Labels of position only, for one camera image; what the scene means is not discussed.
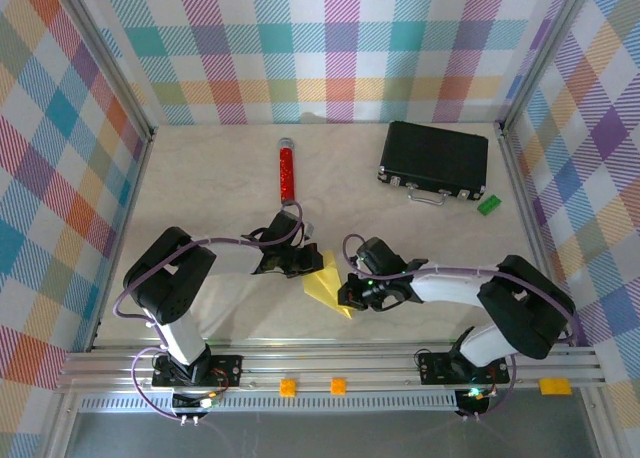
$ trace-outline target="red cylinder with glitter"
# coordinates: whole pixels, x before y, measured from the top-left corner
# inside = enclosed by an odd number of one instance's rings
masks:
[[[293,140],[282,138],[278,142],[280,147],[280,203],[295,201],[293,180]]]

